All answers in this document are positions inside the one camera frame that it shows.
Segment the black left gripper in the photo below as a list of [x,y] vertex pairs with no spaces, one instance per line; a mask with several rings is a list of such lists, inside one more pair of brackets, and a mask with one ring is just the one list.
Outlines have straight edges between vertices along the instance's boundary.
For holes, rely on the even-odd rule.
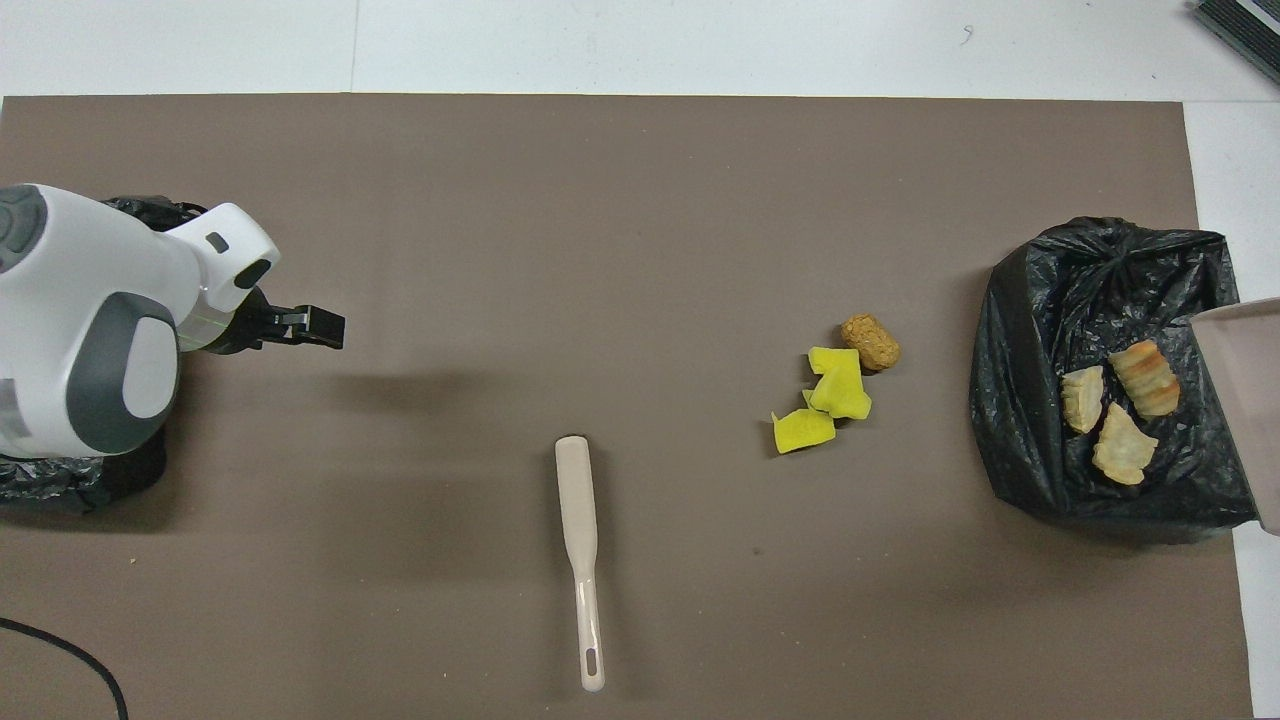
[[232,355],[260,350],[268,342],[289,345],[289,328],[300,324],[300,342],[334,350],[346,346],[346,318],[314,305],[283,307],[271,304],[255,286],[234,311],[218,311],[197,304],[178,324],[182,352],[204,351]]

